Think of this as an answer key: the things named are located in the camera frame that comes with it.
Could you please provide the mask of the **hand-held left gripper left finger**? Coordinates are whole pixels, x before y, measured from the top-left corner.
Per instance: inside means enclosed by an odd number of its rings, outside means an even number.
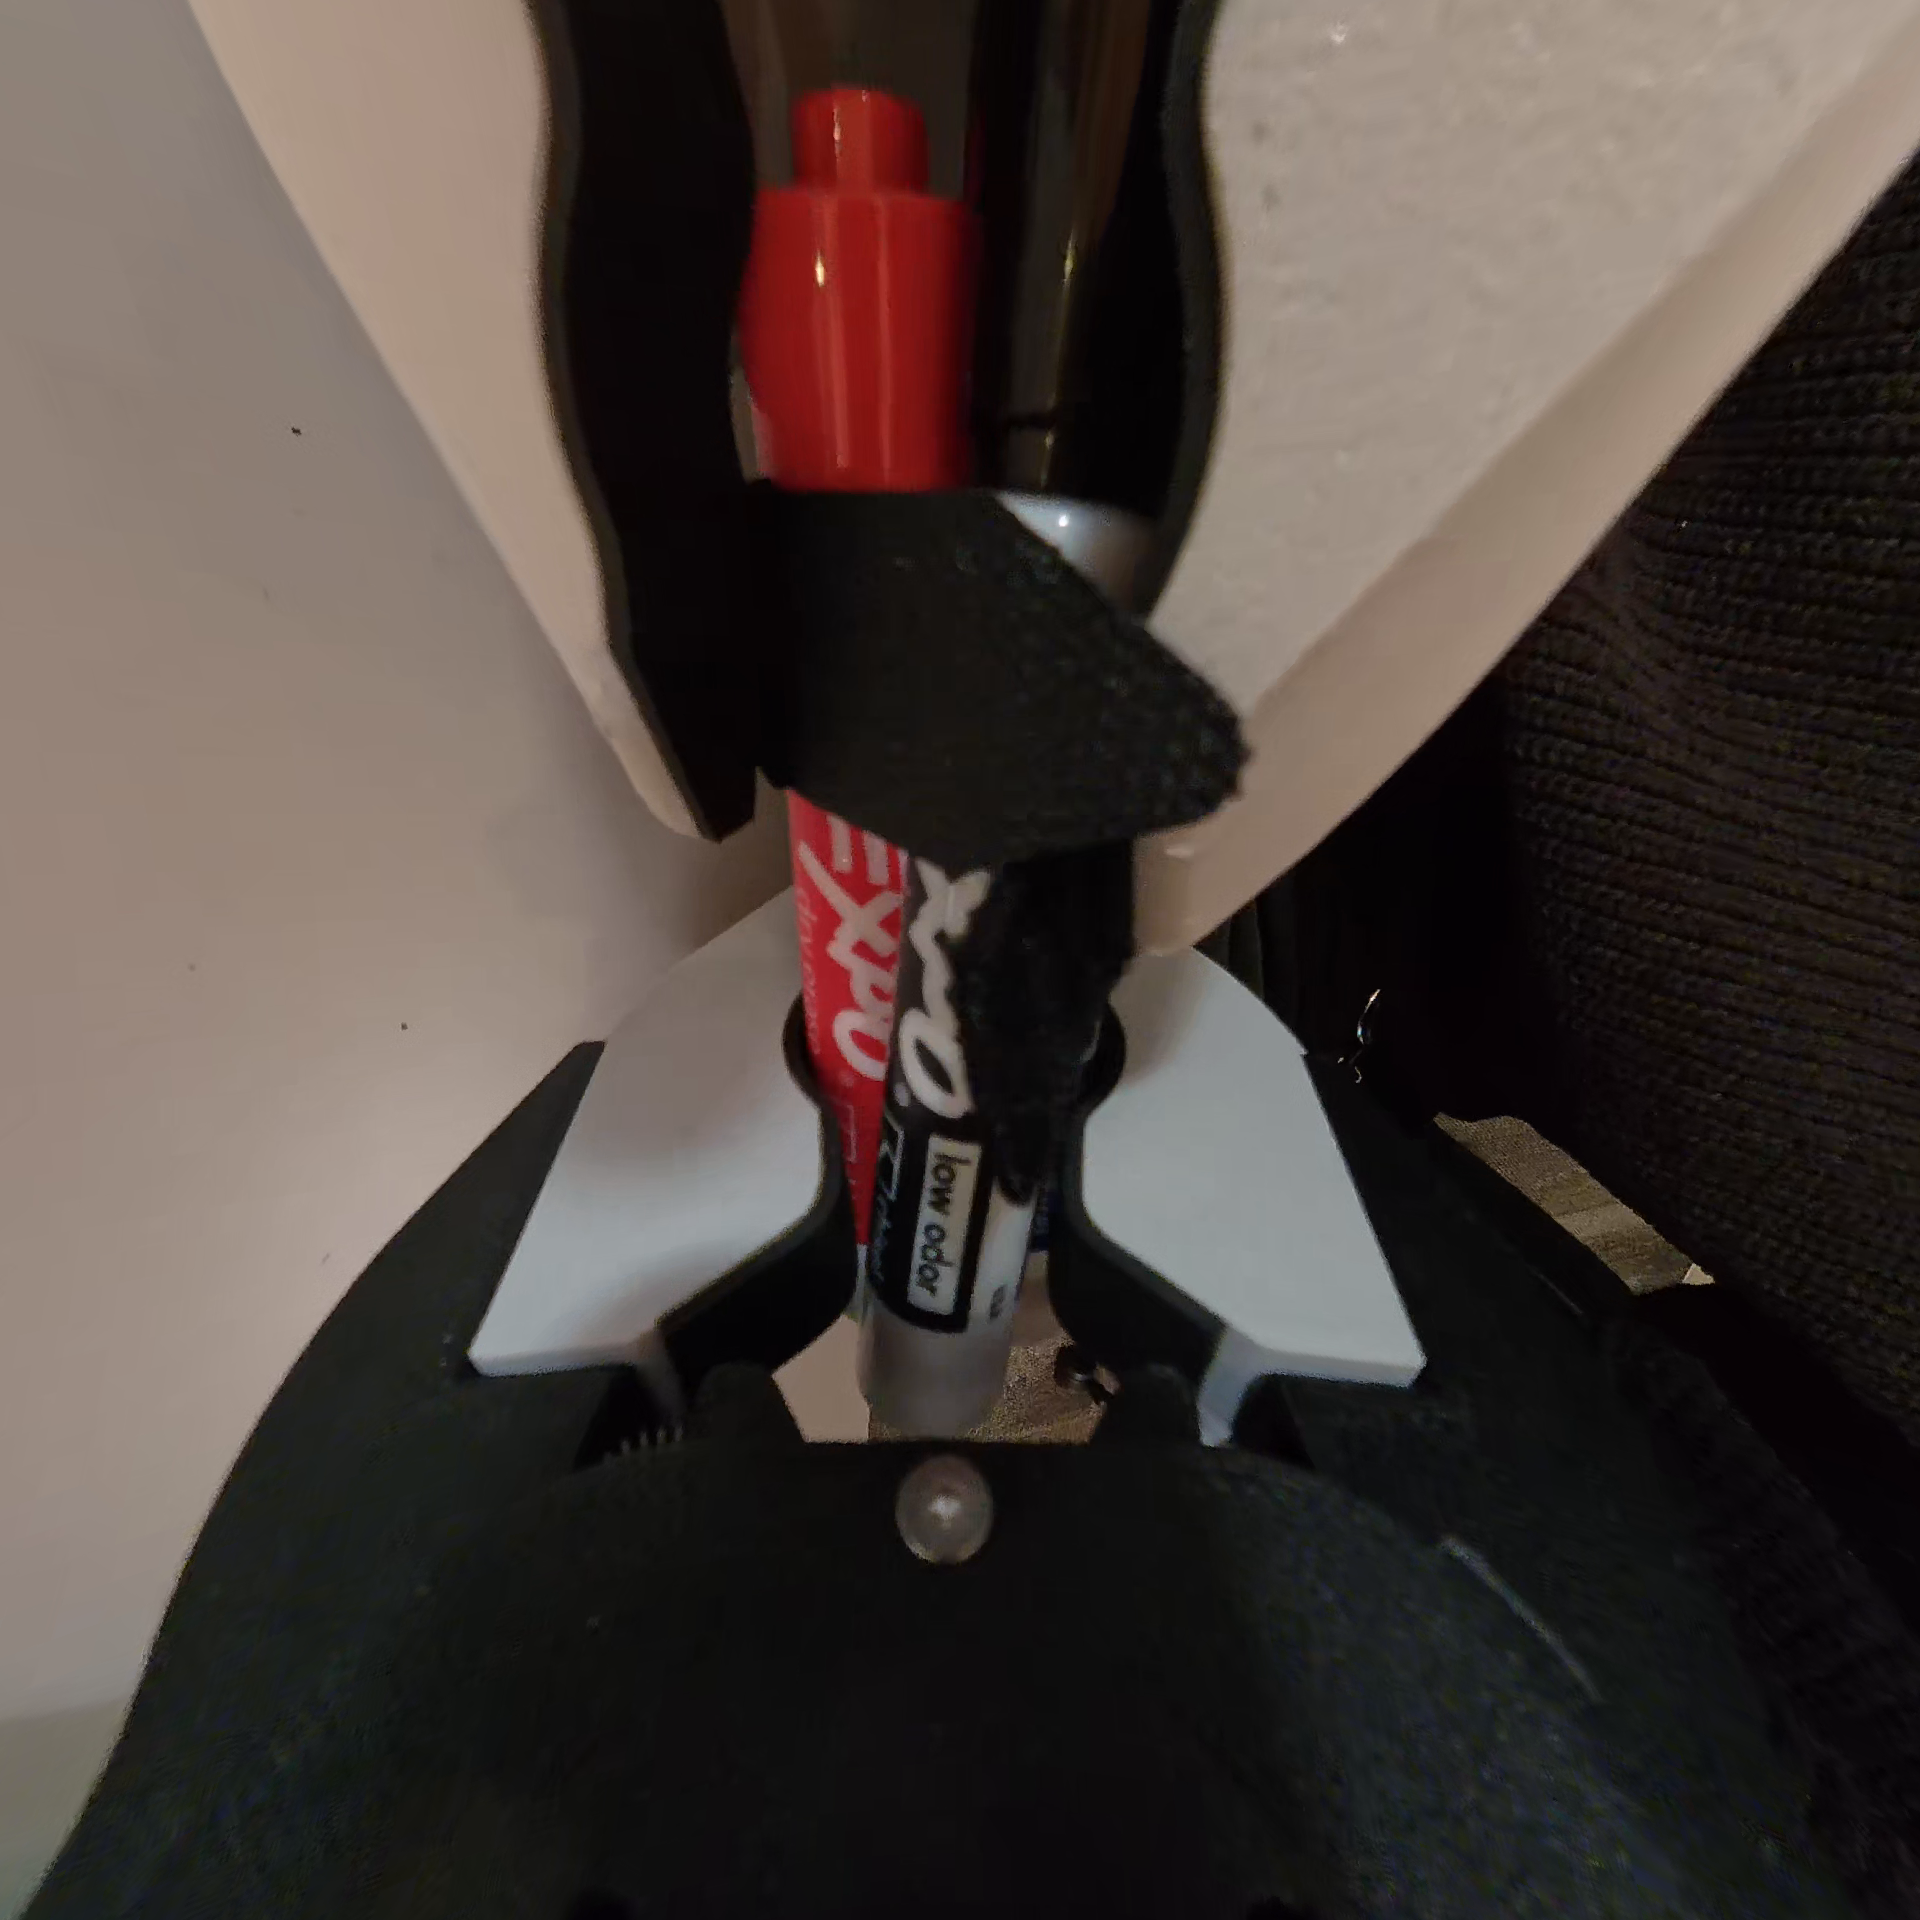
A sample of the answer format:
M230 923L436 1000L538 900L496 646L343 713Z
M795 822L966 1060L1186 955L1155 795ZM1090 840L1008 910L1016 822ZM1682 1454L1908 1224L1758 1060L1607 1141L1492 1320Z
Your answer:
M802 1426L849 1426L851 1190L814 1087L795 914L677 963L589 1066L468 1360L627 1368L655 1418L751 1362Z

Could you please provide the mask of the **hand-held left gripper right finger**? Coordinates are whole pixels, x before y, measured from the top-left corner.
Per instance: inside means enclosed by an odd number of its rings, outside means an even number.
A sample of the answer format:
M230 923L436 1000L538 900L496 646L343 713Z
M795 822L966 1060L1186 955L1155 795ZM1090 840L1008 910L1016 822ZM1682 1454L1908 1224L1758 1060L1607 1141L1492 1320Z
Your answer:
M1052 1307L1103 1368L1186 1379L1202 1435L1268 1379L1427 1366L1302 1047L1211 958L1123 976L1052 1213Z

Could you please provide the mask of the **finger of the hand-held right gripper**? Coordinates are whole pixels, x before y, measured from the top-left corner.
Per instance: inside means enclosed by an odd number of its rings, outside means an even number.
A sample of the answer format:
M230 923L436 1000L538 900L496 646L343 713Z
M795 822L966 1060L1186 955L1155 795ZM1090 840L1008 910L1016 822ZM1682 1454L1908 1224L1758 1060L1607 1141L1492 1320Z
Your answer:
M547 87L518 1L193 1L247 128L635 795L724 840L622 675L543 341Z
M1219 374L1153 612L1239 795L1138 851L1185 946L1364 802L1916 151L1916 4L1219 4Z

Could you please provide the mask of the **black dry erase marker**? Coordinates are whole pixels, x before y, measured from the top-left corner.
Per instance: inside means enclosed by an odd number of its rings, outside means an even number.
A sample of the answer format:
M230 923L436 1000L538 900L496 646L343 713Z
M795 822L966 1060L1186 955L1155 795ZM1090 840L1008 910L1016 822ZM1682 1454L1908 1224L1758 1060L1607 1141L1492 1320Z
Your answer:
M979 4L975 477L1125 616L1180 425L1162 189L1177 4ZM999 1397L1033 1222L1132 940L1132 844L915 858L878 1141L861 1391L957 1435Z

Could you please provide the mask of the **red dry erase marker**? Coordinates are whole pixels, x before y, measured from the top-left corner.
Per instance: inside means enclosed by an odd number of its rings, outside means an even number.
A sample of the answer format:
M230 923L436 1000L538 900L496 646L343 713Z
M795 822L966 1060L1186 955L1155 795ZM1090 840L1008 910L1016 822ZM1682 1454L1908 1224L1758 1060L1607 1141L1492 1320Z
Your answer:
M789 184L757 195L741 351L757 461L806 493L953 489L972 220L928 189L906 97L836 82L789 108ZM806 1055L868 1250L906 856L788 793Z

